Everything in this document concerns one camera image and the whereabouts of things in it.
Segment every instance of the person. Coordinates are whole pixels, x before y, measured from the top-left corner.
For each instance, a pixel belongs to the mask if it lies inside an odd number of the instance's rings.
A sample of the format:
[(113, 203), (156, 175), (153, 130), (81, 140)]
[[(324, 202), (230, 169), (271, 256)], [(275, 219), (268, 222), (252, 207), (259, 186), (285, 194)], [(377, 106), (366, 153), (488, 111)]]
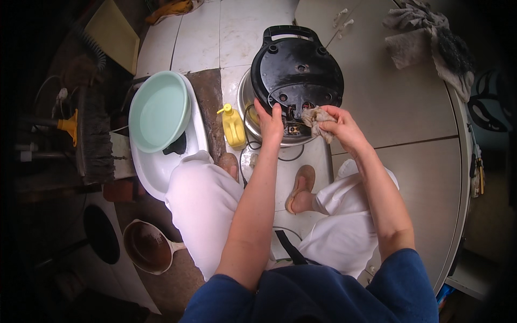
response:
[[(292, 213), (328, 215), (298, 247), (307, 264), (280, 267), (270, 259), (283, 124), (278, 104), (272, 115), (256, 99), (254, 105), (263, 141), (245, 189), (230, 154), (214, 165), (200, 151), (183, 159), (171, 175), (165, 203), (207, 281), (181, 321), (438, 322), (397, 181), (350, 113), (338, 107), (322, 107), (337, 122), (320, 127), (332, 132), (353, 159), (317, 194), (311, 192), (314, 169), (301, 167), (286, 202)], [(377, 243), (382, 265), (364, 288), (356, 278)]]

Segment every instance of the hand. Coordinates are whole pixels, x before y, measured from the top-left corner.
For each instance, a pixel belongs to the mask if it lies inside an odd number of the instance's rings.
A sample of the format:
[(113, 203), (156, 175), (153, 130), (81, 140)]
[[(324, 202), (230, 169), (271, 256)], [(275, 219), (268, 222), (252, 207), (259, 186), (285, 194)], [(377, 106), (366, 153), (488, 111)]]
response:
[(321, 108), (338, 122), (318, 122), (320, 128), (332, 132), (341, 143), (341, 146), (343, 146), (343, 149), (349, 152), (353, 158), (357, 158), (363, 148), (371, 147), (370, 143), (368, 143), (364, 137), (364, 134), (352, 119), (350, 112), (333, 105), (323, 105)]
[(280, 143), (284, 137), (284, 124), (282, 122), (282, 108), (280, 104), (275, 103), (273, 105), (272, 116), (264, 110), (257, 98), (255, 98), (254, 104), (262, 134), (262, 146), (280, 148)]

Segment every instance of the cabinet door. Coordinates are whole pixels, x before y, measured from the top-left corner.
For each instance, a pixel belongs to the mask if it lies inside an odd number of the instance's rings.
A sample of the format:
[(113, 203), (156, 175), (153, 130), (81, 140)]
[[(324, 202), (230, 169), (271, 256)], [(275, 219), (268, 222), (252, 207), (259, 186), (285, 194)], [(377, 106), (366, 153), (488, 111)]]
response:
[[(386, 51), (384, 38), (398, 34), (382, 26), (391, 0), (364, 0), (348, 25), (327, 50), (344, 78), (343, 104), (368, 141), (386, 147), (457, 135), (445, 83), (430, 59), (398, 70)], [(332, 154), (344, 152), (331, 144)]]
[[(435, 287), (452, 244), (460, 205), (461, 160), (457, 138), (376, 149), (399, 183), (415, 229), (415, 246)], [(334, 174), (350, 155), (332, 156)], [(378, 250), (366, 266), (381, 266)]]
[[(300, 0), (294, 18), (298, 26), (314, 30), (326, 47), (360, 2), (361, 0)], [(348, 12), (340, 15), (337, 26), (334, 27), (334, 17), (343, 9)]]

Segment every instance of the cabinet handle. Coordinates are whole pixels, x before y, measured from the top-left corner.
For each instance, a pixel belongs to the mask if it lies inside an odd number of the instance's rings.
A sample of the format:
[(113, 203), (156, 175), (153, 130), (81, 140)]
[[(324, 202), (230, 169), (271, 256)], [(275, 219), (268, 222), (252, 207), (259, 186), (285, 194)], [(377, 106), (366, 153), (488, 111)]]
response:
[(343, 38), (343, 36), (341, 35), (341, 32), (348, 26), (348, 25), (352, 25), (354, 23), (354, 19), (350, 19), (348, 20), (347, 22), (345, 22), (341, 27), (339, 27), (339, 35), (338, 35), (338, 39), (341, 39)]
[(347, 13), (347, 12), (348, 12), (348, 9), (344, 8), (343, 10), (338, 12), (338, 14), (336, 14), (336, 16), (334, 17), (333, 24), (332, 24), (332, 26), (334, 28), (336, 28), (338, 26), (338, 21), (339, 21), (339, 18), (341, 17), (341, 15), (344, 14), (344, 13)]

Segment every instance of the dish soap bottle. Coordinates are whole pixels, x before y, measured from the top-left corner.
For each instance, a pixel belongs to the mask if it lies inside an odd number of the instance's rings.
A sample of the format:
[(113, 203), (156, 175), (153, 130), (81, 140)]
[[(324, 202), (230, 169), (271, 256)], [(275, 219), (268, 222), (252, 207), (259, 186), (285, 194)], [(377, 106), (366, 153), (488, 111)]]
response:
[(232, 109), (232, 105), (227, 103), (217, 113), (223, 112), (223, 129), (228, 144), (235, 150), (244, 149), (246, 137), (244, 134), (244, 124), (237, 111)]

